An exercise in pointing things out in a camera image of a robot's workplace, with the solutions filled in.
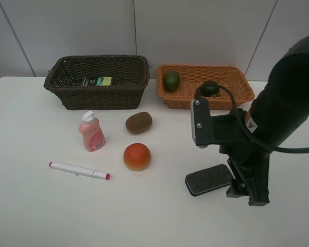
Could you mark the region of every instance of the tabletop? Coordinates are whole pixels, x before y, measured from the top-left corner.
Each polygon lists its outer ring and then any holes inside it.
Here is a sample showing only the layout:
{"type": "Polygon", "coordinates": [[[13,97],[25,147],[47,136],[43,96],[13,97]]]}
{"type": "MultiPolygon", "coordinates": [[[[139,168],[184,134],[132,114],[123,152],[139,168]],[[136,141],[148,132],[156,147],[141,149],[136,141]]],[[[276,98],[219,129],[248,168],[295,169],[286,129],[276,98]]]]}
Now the tabletop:
{"type": "MultiPolygon", "coordinates": [[[[167,108],[155,80],[138,109],[94,111],[107,143],[92,153],[78,132],[86,111],[66,110],[43,82],[0,79],[0,246],[309,246],[309,154],[272,153],[264,207],[227,198],[227,187],[192,197],[185,176],[226,164],[227,156],[218,146],[195,146],[190,111],[167,108]],[[132,135],[125,121],[141,111],[153,125],[132,135]],[[124,164],[132,143],[151,151],[143,171],[124,164]],[[111,179],[77,177],[50,169],[50,161],[108,172],[111,179]]],[[[265,84],[250,82],[255,95],[265,84]]],[[[309,147],[309,118],[282,146],[309,147]]]]}

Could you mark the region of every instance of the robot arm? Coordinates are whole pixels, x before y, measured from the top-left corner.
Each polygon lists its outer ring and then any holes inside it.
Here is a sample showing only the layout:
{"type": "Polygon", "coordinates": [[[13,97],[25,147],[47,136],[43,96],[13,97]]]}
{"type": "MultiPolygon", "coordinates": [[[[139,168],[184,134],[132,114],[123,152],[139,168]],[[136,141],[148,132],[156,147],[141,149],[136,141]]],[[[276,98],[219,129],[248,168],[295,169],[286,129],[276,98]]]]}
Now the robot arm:
{"type": "Polygon", "coordinates": [[[309,115],[309,37],[295,44],[275,65],[248,112],[237,109],[230,96],[232,112],[212,117],[208,101],[197,90],[191,102],[193,139],[200,148],[220,145],[220,152],[229,156],[235,179],[227,197],[249,196],[249,205],[263,206],[269,203],[271,152],[309,152],[309,148],[278,147],[309,115]]]}

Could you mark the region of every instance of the marker pen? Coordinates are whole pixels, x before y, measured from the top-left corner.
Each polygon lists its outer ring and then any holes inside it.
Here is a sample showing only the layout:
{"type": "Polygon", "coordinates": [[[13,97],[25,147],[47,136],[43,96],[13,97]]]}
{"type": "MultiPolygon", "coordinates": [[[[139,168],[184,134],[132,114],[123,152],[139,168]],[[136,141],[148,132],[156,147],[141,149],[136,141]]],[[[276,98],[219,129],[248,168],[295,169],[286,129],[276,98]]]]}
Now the marker pen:
{"type": "Polygon", "coordinates": [[[49,167],[60,170],[60,171],[74,173],[76,175],[87,176],[87,177],[95,178],[95,179],[104,179],[104,180],[110,179],[110,174],[106,172],[100,172],[100,171],[96,171],[93,169],[82,168],[79,166],[72,166],[72,165],[52,161],[50,162],[49,167]]]}

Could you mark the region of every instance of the plastic bottle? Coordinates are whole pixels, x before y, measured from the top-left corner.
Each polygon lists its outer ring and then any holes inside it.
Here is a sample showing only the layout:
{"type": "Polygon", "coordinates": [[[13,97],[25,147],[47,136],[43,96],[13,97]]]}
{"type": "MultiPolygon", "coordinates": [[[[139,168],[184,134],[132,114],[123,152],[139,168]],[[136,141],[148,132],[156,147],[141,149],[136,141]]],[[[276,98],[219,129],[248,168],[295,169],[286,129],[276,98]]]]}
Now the plastic bottle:
{"type": "Polygon", "coordinates": [[[105,138],[102,129],[92,111],[82,116],[79,132],[83,136],[83,144],[88,151],[93,152],[104,146],[105,138]]]}

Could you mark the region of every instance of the dark brown wicker basket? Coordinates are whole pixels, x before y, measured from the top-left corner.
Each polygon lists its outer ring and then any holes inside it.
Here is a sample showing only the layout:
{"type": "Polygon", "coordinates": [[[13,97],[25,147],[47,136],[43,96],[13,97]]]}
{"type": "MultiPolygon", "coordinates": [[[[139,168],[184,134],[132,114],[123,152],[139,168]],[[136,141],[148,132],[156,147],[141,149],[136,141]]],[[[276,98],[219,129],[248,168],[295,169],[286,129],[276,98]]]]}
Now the dark brown wicker basket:
{"type": "Polygon", "coordinates": [[[139,106],[148,81],[149,64],[142,56],[69,56],[56,62],[44,87],[68,110],[123,110],[139,106]],[[113,85],[70,86],[86,76],[112,77],[113,85]]]}

